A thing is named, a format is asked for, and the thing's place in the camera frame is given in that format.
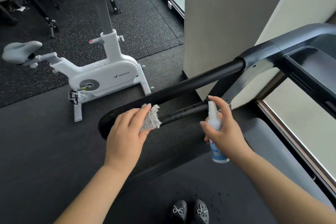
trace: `white spray cap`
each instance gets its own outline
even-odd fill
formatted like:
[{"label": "white spray cap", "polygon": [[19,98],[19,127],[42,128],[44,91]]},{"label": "white spray cap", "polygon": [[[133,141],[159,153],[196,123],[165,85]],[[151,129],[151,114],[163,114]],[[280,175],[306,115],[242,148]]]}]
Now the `white spray cap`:
[{"label": "white spray cap", "polygon": [[209,119],[210,120],[218,119],[216,103],[213,101],[209,101],[208,105],[209,105]]}]

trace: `left hand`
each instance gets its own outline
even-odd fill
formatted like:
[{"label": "left hand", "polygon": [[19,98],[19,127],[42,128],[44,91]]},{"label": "left hand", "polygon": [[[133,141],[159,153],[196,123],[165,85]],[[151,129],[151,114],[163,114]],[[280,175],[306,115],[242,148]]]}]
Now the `left hand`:
[{"label": "left hand", "polygon": [[141,109],[131,109],[117,117],[107,137],[104,166],[126,172],[127,175],[131,173],[147,135],[154,129],[139,132],[151,107],[148,104]]}]

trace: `speckled rubber floor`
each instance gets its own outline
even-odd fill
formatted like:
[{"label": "speckled rubber floor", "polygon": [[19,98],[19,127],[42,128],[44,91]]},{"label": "speckled rubber floor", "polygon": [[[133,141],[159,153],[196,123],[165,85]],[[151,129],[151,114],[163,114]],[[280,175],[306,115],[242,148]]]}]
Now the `speckled rubber floor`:
[{"label": "speckled rubber floor", "polygon": [[[90,0],[61,0],[55,11],[49,0],[38,0],[56,20],[60,32],[50,38],[49,27],[32,7],[15,12],[14,27],[0,25],[0,52],[12,42],[37,40],[43,47],[36,54],[56,51],[75,65],[83,66],[104,58],[100,45],[90,39],[99,37],[100,24]],[[183,24],[164,0],[116,0],[121,14],[112,16],[113,27],[126,43],[124,54],[140,59],[183,44]],[[13,66],[0,60],[0,107],[52,90],[68,83],[62,74],[53,74],[47,63],[37,69]]]}]

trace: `microfiber cloth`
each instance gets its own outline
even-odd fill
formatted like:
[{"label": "microfiber cloth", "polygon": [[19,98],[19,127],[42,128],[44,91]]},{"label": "microfiber cloth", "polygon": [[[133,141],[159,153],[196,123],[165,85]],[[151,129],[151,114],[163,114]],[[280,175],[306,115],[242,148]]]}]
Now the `microfiber cloth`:
[{"label": "microfiber cloth", "polygon": [[158,114],[157,114],[157,112],[159,111],[159,108],[160,107],[158,105],[152,106],[152,108],[147,113],[145,120],[143,121],[143,125],[140,129],[140,132],[146,129],[149,129],[149,128],[159,128],[160,127],[161,121],[159,121]]}]

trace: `hand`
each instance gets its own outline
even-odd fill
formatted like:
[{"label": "hand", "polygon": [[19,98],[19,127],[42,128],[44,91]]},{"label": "hand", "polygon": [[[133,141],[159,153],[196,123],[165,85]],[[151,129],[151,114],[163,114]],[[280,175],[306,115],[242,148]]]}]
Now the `hand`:
[{"label": "hand", "polygon": [[142,146],[149,132],[139,133],[151,104],[142,109],[132,109],[117,117],[107,137],[104,166],[113,167],[129,175],[141,154]]},{"label": "hand", "polygon": [[209,138],[216,147],[233,162],[253,154],[253,150],[247,145],[238,123],[233,119],[229,105],[219,97],[208,96],[209,100],[220,107],[219,118],[222,119],[222,128],[216,131],[207,122],[200,124],[206,137],[204,141],[209,143]]}]

